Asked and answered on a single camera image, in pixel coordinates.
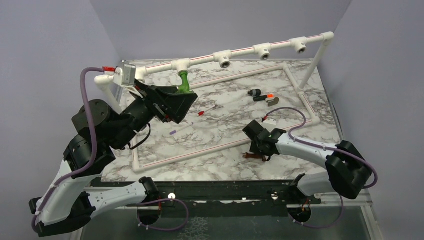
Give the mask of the green water faucet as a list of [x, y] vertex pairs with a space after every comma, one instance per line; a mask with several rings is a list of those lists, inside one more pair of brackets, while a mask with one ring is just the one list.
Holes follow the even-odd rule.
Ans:
[[181, 79], [181, 85], [178, 87], [178, 93], [179, 94], [189, 94], [191, 93], [191, 88], [188, 80], [188, 71], [182, 70], [178, 73], [178, 76]]

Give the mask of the brown water faucet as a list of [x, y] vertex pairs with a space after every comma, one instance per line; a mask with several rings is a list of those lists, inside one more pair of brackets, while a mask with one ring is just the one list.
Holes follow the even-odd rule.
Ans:
[[244, 152], [242, 154], [242, 157], [244, 159], [257, 159], [257, 160], [261, 160], [262, 162], [266, 162], [267, 161], [267, 157], [265, 155], [257, 154], [257, 153]]

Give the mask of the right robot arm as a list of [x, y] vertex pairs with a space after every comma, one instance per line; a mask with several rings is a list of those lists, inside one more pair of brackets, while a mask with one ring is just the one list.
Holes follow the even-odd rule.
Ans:
[[251, 140], [250, 151], [262, 155], [269, 161], [273, 155], [295, 157], [325, 171], [314, 174], [300, 174], [289, 185], [289, 199], [300, 204], [308, 197], [322, 193], [337, 193], [354, 200], [373, 174], [370, 164], [349, 142], [327, 144], [296, 137], [291, 132], [275, 128], [265, 129], [253, 120], [243, 130]]

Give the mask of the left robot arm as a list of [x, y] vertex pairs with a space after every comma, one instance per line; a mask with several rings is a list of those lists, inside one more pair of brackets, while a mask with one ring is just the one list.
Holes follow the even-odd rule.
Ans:
[[193, 91], [182, 93], [175, 86], [138, 84], [139, 96], [121, 113], [105, 101], [85, 100], [72, 122], [77, 135], [66, 147], [58, 174], [42, 197], [30, 200], [32, 228], [39, 237], [74, 232], [107, 211], [160, 198], [150, 177], [108, 191], [88, 193], [86, 186], [98, 178], [132, 139], [154, 118], [180, 123], [198, 98]]

